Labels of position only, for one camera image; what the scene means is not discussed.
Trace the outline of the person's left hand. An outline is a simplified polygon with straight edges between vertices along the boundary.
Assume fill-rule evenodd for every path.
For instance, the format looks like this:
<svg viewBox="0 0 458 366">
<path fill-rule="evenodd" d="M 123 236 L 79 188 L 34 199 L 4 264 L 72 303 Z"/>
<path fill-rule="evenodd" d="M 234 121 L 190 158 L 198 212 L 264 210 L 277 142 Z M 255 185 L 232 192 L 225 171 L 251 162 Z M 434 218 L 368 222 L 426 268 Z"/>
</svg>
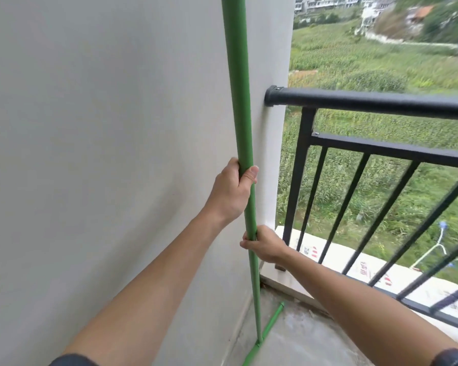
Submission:
<svg viewBox="0 0 458 366">
<path fill-rule="evenodd" d="M 231 158 L 216 176 L 207 202 L 202 208 L 220 228 L 237 219 L 249 202 L 250 192 L 239 191 L 239 170 L 238 159 Z"/>
</svg>

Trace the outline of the person's right hand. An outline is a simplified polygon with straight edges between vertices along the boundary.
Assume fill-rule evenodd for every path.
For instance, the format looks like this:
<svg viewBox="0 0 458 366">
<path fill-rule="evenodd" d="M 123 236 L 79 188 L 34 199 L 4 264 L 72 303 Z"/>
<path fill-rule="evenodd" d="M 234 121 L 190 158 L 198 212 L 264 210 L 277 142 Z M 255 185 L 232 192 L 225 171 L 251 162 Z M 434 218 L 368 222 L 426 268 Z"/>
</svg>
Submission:
<svg viewBox="0 0 458 366">
<path fill-rule="evenodd" d="M 257 257 L 267 263 L 281 264 L 285 261 L 290 248 L 266 225 L 258 225 L 256 231 L 258 240 Z"/>
</svg>

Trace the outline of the green telescopic pole squeegee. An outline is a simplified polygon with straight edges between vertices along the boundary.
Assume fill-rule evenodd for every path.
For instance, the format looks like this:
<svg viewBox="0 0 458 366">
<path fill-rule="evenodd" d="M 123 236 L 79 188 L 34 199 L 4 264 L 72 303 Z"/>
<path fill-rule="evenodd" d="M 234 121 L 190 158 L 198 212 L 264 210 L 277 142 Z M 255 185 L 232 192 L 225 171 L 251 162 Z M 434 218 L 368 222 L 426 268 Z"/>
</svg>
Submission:
<svg viewBox="0 0 458 366">
<path fill-rule="evenodd" d="M 249 54 L 248 35 L 246 23 L 245 0 L 221 0 L 224 31 L 226 40 L 226 52 L 228 72 L 232 94 L 232 109 L 236 134 L 237 152 L 240 164 L 240 175 L 243 175 L 254 165 L 252 147 L 252 126 L 250 109 L 250 78 L 249 78 Z M 262 328 L 261 322 L 261 295 L 259 259 L 253 251 L 249 251 L 250 277 L 252 287 L 252 299 L 255 314 L 256 342 L 242 366 L 251 366 L 257 353 L 261 349 L 265 338 L 275 325 L 281 314 L 284 303 L 280 303 L 266 327 Z"/>
</svg>

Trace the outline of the person's left forearm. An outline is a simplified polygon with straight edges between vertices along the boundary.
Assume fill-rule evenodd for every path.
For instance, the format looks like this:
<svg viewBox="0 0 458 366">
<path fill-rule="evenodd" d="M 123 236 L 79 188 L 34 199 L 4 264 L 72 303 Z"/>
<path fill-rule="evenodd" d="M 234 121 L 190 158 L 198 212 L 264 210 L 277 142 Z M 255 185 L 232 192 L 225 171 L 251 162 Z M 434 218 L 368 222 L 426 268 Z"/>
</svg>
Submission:
<svg viewBox="0 0 458 366">
<path fill-rule="evenodd" d="M 97 366 L 151 366 L 209 247 L 232 221 L 204 208 L 62 354 Z"/>
</svg>

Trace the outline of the person's right forearm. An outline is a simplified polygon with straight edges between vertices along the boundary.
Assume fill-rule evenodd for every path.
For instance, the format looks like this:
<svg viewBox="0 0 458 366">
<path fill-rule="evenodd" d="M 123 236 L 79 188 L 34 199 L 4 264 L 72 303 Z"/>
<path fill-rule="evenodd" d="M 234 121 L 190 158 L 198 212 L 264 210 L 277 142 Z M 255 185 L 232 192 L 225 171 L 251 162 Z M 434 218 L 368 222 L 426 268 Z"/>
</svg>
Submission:
<svg viewBox="0 0 458 366">
<path fill-rule="evenodd" d="M 276 262 L 325 308 L 375 366 L 431 366 L 458 343 L 376 289 L 284 246 Z"/>
</svg>

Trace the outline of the black metal balcony railing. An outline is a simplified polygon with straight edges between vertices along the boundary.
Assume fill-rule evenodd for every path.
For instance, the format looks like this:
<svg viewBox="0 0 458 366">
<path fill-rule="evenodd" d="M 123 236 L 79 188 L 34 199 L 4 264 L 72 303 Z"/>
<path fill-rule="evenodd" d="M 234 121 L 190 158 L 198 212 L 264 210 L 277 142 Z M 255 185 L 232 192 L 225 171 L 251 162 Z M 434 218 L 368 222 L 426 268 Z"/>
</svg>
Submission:
<svg viewBox="0 0 458 366">
<path fill-rule="evenodd" d="M 331 243 L 353 248 L 339 272 L 345 275 L 360 253 L 382 259 L 365 284 L 436 325 L 458 329 L 458 318 L 440 313 L 458 301 L 458 290 L 430 308 L 405 301 L 432 277 L 458 284 L 458 271 L 444 269 L 458 257 L 458 145 L 412 140 L 414 132 L 458 129 L 458 98 L 274 85 L 264 104 L 300 111 L 286 209 L 277 223 L 284 242 L 300 251 L 305 233 L 325 239 L 321 264 Z M 440 221 L 448 225 L 448 256 L 439 263 L 440 252 L 433 252 L 423 263 L 429 268 L 397 295 L 375 287 L 393 265 L 409 268 L 435 244 Z"/>
</svg>

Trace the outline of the white plastic sheet red print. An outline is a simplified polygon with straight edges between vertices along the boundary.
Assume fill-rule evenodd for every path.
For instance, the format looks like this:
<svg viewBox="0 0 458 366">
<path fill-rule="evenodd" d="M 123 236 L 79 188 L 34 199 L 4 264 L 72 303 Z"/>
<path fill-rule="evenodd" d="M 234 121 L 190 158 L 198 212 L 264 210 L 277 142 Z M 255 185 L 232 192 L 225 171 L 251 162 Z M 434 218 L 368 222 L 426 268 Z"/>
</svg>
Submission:
<svg viewBox="0 0 458 366">
<path fill-rule="evenodd" d="M 317 262 L 324 250 L 325 244 L 325 239 L 305 233 L 300 246 L 300 253 Z M 354 252 L 355 250 L 353 248 L 331 243 L 323 264 L 332 270 L 342 272 Z M 360 253 L 347 275 L 356 280 L 368 283 L 384 264 L 385 261 L 382 259 L 366 253 Z M 379 279 L 375 287 L 397 295 L 419 276 L 421 276 L 420 271 L 395 264 Z M 432 277 L 405 297 L 405 301 L 413 301 L 430 308 L 457 290 L 458 284 Z M 440 313 L 458 318 L 458 301 L 447 305 L 440 310 Z"/>
</svg>

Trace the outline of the white street lamp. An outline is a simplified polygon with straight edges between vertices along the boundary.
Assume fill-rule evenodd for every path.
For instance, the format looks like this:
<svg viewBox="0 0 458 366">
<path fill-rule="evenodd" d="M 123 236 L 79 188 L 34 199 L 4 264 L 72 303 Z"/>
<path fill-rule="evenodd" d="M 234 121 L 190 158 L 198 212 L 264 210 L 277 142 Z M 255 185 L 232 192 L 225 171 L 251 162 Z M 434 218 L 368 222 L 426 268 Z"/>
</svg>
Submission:
<svg viewBox="0 0 458 366">
<path fill-rule="evenodd" d="M 418 260 L 416 260 L 414 262 L 414 264 L 412 264 L 411 266 L 409 266 L 409 270 L 412 272 L 424 272 L 427 268 L 429 268 L 429 266 L 423 266 L 423 263 L 426 259 L 428 259 L 429 256 L 431 256 L 431 254 L 433 252 L 440 252 L 440 255 L 439 257 L 441 258 L 439 263 L 443 261 L 444 258 L 446 258 L 448 256 L 448 250 L 445 246 L 445 243 L 443 242 L 443 239 L 446 235 L 446 230 L 448 229 L 448 225 L 446 223 L 446 221 L 440 221 L 439 222 L 439 227 L 440 227 L 440 234 L 439 234 L 439 237 L 437 239 L 437 241 L 435 242 L 435 244 L 433 246 L 431 246 L 427 252 L 425 252 Z M 458 257 L 457 258 L 453 258 L 452 261 L 450 261 L 448 264 L 446 264 L 446 266 L 444 267 L 444 269 L 452 269 L 452 270 L 456 270 L 458 271 Z"/>
</svg>

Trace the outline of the white buildings on hillside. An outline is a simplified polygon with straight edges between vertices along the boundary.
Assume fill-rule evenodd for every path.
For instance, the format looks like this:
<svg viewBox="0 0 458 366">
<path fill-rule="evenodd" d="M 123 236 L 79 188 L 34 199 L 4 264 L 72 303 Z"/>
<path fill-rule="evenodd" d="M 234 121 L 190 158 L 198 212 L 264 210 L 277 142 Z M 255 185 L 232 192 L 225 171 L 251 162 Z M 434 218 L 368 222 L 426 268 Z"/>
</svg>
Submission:
<svg viewBox="0 0 458 366">
<path fill-rule="evenodd" d="M 352 20 L 367 40 L 458 53 L 458 0 L 295 0 L 294 30 Z"/>
</svg>

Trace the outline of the person's left dark sleeve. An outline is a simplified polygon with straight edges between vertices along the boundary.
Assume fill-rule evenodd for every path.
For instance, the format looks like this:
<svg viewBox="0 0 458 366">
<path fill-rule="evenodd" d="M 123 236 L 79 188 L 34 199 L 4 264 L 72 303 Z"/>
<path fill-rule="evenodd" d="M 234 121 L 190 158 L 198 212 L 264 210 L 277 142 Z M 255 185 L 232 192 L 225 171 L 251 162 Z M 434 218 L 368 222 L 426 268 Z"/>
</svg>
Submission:
<svg viewBox="0 0 458 366">
<path fill-rule="evenodd" d="M 88 357 L 69 353 L 55 358 L 48 366 L 99 366 Z"/>
</svg>

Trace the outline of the person's dark sleeve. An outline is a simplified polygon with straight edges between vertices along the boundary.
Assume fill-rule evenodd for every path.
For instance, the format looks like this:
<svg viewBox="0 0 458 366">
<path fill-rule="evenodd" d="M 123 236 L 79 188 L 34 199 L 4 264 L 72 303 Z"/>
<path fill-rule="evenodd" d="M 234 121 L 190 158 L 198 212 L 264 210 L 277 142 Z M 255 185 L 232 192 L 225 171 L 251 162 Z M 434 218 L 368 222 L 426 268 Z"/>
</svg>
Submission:
<svg viewBox="0 0 458 366">
<path fill-rule="evenodd" d="M 55 358 L 48 366 L 99 366 L 88 357 L 69 353 Z"/>
<path fill-rule="evenodd" d="M 458 349 L 451 348 L 441 351 L 434 357 L 430 366 L 458 366 Z"/>
</svg>

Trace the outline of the person's right dark sleeve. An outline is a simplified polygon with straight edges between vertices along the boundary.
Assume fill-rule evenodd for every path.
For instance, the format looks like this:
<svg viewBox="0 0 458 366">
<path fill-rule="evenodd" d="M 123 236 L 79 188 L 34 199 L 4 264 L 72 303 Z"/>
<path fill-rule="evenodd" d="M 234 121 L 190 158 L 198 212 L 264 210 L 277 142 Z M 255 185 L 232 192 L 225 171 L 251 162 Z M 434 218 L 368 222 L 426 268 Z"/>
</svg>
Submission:
<svg viewBox="0 0 458 366">
<path fill-rule="evenodd" d="M 430 366 L 458 366 L 458 349 L 451 348 L 441 351 L 434 357 Z"/>
</svg>

